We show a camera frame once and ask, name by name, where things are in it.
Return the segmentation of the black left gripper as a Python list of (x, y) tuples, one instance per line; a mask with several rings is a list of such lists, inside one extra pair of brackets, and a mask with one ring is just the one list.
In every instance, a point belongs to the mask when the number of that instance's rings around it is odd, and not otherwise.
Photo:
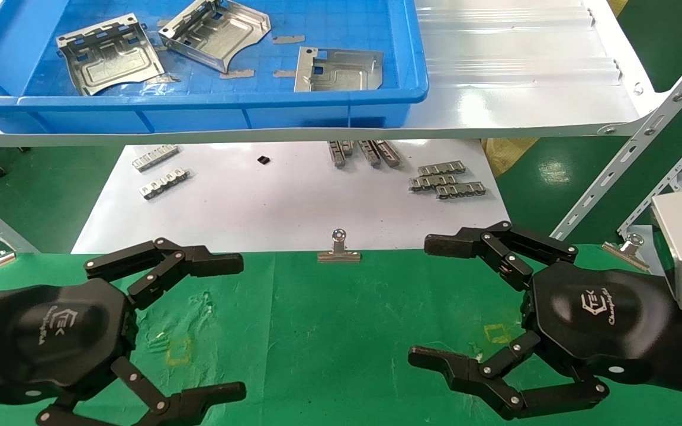
[[(244, 400), (245, 384), (164, 396), (127, 358), (138, 332), (133, 308), (145, 310), (185, 277), (238, 275), (244, 268), (239, 253), (213, 254), (160, 238), (90, 259), (84, 269), (92, 280), (79, 285), (0, 291), (0, 405), (57, 397), (36, 424), (111, 425), (73, 410), (78, 399), (119, 378), (148, 407), (135, 425), (200, 425), (212, 406)], [(109, 283), (140, 272), (127, 296)]]

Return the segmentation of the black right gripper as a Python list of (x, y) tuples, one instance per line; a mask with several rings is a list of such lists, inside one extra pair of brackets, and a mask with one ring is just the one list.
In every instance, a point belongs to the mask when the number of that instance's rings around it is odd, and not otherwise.
[[(455, 235), (429, 234), (424, 251), (480, 258), (516, 291), (530, 289), (526, 324), (532, 331), (485, 362), (425, 346), (408, 352), (411, 366), (438, 372), (449, 390), (482, 399), (504, 420), (593, 409), (610, 393), (595, 376), (628, 385), (658, 377), (660, 341), (674, 315), (673, 297), (659, 277), (582, 269), (570, 264), (576, 247), (509, 221), (462, 227)], [(550, 266), (533, 277), (520, 256)], [(533, 390), (510, 386), (504, 377), (534, 353), (573, 382)]]

